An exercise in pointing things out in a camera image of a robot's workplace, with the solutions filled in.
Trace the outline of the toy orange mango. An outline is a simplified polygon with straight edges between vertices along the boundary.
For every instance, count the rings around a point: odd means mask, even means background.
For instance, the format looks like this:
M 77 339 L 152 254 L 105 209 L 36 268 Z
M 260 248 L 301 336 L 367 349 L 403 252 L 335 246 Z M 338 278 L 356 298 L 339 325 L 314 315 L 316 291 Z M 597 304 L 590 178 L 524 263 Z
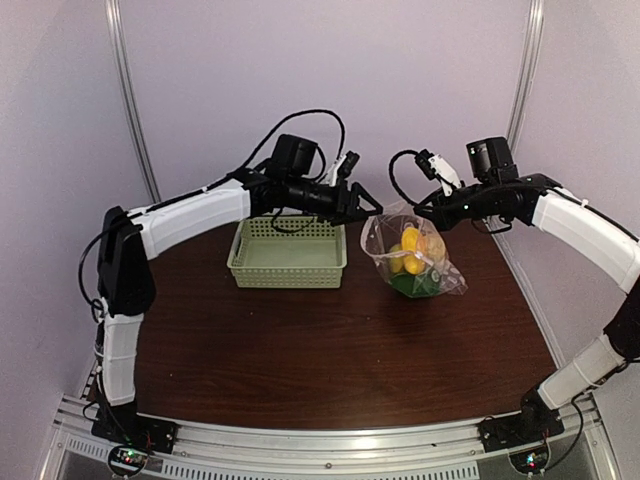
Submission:
M 426 262 L 423 260 L 424 255 L 416 248 L 420 234 L 422 233 L 417 228 L 407 227 L 401 236 L 402 250 L 406 252 L 404 269 L 411 275 L 419 275 L 426 269 Z

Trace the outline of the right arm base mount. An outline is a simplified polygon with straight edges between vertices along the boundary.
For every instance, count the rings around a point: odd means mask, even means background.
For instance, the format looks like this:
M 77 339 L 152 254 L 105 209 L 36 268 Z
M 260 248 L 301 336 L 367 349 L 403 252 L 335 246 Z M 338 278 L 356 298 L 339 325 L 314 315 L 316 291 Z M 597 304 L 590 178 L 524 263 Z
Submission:
M 486 453 L 542 442 L 565 431 L 558 414 L 537 418 L 518 412 L 503 417 L 486 417 L 478 424 Z

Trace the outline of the clear zip top bag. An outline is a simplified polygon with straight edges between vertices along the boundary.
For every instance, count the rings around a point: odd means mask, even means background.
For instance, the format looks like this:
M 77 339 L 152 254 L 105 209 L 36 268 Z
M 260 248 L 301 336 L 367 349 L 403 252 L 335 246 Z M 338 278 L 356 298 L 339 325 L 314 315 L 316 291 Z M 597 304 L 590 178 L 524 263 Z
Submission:
M 404 201 L 365 221 L 360 246 L 381 278 L 408 298 L 462 295 L 467 291 L 466 279 L 451 262 L 440 233 Z

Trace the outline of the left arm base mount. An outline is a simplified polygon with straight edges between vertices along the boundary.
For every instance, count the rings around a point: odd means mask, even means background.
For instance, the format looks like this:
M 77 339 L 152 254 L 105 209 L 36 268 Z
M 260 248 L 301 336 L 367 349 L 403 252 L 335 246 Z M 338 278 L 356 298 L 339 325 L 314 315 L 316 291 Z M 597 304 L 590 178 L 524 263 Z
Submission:
M 171 454 L 178 425 L 175 422 L 135 415 L 128 419 L 114 419 L 100 412 L 91 427 L 95 437 L 138 450 Z

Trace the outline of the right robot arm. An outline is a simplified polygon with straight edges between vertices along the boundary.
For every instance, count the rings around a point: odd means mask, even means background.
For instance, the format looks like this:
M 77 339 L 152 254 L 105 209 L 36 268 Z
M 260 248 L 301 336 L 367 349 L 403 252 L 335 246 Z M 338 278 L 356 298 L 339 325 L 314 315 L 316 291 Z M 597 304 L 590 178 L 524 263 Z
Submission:
M 463 220 L 518 220 L 572 247 L 625 294 L 602 334 L 523 397 L 512 430 L 530 442 L 553 429 L 560 407 L 638 361 L 639 239 L 550 177 L 520 175 L 505 138 L 475 141 L 466 150 L 476 180 L 472 185 L 464 184 L 442 156 L 428 150 L 415 154 L 418 168 L 440 184 L 415 206 L 417 215 L 440 231 Z

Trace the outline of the toy bok choy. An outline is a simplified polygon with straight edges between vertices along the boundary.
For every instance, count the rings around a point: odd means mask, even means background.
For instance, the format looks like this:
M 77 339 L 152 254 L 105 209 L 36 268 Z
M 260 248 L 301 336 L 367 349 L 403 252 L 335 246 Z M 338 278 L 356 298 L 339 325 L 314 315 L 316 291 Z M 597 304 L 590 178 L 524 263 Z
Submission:
M 430 298 L 441 294 L 440 277 L 437 273 L 400 273 L 391 278 L 390 285 L 409 298 Z

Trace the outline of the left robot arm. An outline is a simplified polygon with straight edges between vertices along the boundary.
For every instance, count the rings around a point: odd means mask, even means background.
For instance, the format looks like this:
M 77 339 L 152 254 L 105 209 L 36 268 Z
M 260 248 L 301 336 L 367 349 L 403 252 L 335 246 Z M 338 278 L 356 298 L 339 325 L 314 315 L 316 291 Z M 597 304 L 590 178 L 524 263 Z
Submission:
M 106 212 L 91 242 L 99 248 L 97 296 L 88 304 L 98 325 L 98 420 L 121 443 L 133 444 L 144 433 L 134 370 L 140 326 L 156 297 L 151 260 L 200 234 L 276 210 L 298 210 L 333 226 L 381 213 L 363 186 L 348 181 L 358 154 L 340 152 L 328 181 L 322 181 L 309 175 L 318 153 L 317 143 L 282 134 L 271 156 L 255 168 L 241 166 L 210 185 L 147 207 Z

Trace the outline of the toy yellow lemon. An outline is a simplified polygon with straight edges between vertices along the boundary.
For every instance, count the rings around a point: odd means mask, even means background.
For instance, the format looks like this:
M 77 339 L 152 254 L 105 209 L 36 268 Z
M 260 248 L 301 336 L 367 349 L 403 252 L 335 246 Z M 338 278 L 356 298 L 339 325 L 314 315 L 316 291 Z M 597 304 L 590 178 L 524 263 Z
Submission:
M 389 250 L 389 269 L 392 275 L 400 274 L 404 271 L 404 256 L 396 256 L 396 253 L 402 251 L 402 246 L 400 244 L 393 245 Z

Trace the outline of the toy potato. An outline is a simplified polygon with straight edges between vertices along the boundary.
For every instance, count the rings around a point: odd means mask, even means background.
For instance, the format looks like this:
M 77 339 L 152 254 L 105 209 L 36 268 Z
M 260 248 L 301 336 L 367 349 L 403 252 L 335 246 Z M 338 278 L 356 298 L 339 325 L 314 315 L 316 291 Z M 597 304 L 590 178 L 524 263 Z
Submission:
M 416 248 L 433 262 L 442 262 L 447 257 L 445 243 L 438 233 L 420 234 Z

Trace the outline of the green plastic basket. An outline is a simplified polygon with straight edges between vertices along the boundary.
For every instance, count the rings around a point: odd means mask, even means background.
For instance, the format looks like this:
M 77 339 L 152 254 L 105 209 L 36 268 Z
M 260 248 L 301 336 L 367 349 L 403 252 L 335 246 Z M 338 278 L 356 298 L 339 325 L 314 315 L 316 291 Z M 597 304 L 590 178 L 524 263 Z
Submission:
M 296 215 L 241 221 L 227 259 L 249 289 L 338 289 L 346 265 L 345 228 Z

